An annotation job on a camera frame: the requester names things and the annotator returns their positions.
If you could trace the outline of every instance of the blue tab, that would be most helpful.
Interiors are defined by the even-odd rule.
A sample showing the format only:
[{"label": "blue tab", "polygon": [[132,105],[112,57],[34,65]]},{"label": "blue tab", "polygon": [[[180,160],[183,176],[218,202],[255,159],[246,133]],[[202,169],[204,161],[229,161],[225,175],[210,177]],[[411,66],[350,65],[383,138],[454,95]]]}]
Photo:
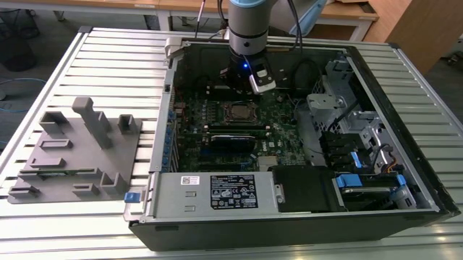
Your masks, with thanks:
[{"label": "blue tab", "polygon": [[406,178],[402,174],[398,175],[399,185],[405,186],[407,184]]},{"label": "blue tab", "polygon": [[339,176],[345,182],[345,187],[362,187],[359,174],[342,174]]},{"label": "blue tab", "polygon": [[342,180],[342,177],[337,178],[337,183],[339,188],[345,188],[346,184],[345,184],[345,181]]},{"label": "blue tab", "polygon": [[353,155],[355,167],[362,168],[362,162],[361,162],[359,155],[357,154],[357,152],[351,152],[350,155]]},{"label": "blue tab", "polygon": [[140,203],[142,194],[138,192],[127,192],[124,195],[126,203]]}]

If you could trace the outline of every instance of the blue cable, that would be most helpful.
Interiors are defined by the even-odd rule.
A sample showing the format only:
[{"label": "blue cable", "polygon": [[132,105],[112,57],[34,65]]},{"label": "blue cable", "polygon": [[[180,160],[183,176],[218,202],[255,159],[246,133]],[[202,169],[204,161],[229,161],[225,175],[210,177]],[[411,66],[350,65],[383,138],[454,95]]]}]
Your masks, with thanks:
[{"label": "blue cable", "polygon": [[28,109],[26,109],[26,110],[10,110],[10,109],[3,109],[3,108],[0,108],[0,111],[12,112],[12,113],[19,113],[19,112],[30,111],[30,110],[28,110]]}]

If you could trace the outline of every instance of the barcode sticker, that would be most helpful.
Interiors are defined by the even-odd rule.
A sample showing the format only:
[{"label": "barcode sticker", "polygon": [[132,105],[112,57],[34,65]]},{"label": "barcode sticker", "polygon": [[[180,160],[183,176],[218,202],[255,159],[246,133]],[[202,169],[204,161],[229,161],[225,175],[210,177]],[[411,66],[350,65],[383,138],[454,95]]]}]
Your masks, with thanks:
[{"label": "barcode sticker", "polygon": [[155,8],[152,4],[135,4],[135,7]]},{"label": "barcode sticker", "polygon": [[182,185],[199,185],[200,177],[199,176],[182,176]]}]

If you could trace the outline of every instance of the metal bracket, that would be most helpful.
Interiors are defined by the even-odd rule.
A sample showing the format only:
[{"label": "metal bracket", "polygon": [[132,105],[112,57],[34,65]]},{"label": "metal bracket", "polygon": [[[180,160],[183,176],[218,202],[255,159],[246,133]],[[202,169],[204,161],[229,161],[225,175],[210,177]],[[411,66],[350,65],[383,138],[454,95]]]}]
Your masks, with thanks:
[{"label": "metal bracket", "polygon": [[179,50],[183,49],[182,41],[180,37],[167,38],[164,46],[166,58],[171,59],[180,55],[182,52]]}]

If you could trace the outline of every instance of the power supply label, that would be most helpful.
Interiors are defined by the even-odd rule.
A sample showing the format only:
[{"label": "power supply label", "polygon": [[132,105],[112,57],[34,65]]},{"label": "power supply label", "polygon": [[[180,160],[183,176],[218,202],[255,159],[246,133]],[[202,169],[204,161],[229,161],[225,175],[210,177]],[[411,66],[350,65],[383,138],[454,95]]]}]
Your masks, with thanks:
[{"label": "power supply label", "polygon": [[258,208],[254,175],[211,176],[211,207],[215,210]]}]

